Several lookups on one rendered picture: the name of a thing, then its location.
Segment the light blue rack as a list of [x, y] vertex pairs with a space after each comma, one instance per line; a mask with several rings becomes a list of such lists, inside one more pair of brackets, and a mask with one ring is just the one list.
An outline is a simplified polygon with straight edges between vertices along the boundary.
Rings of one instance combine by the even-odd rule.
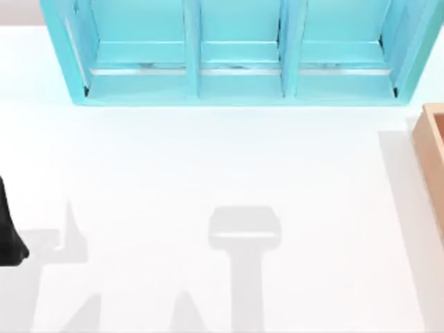
[[444, 0], [39, 0], [88, 106], [406, 105]]

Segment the salmon-coloured shallow box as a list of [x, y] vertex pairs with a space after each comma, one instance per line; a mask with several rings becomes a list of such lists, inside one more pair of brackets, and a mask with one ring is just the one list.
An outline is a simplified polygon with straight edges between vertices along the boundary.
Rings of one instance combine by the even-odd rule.
[[444, 241], [444, 103], [424, 103], [412, 130], [413, 144]]

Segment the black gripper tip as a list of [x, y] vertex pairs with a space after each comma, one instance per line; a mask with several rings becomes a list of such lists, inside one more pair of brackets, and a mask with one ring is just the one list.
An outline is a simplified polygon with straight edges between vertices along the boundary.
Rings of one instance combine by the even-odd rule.
[[12, 222], [3, 178], [0, 176], [0, 266], [19, 266], [29, 255], [28, 247]]

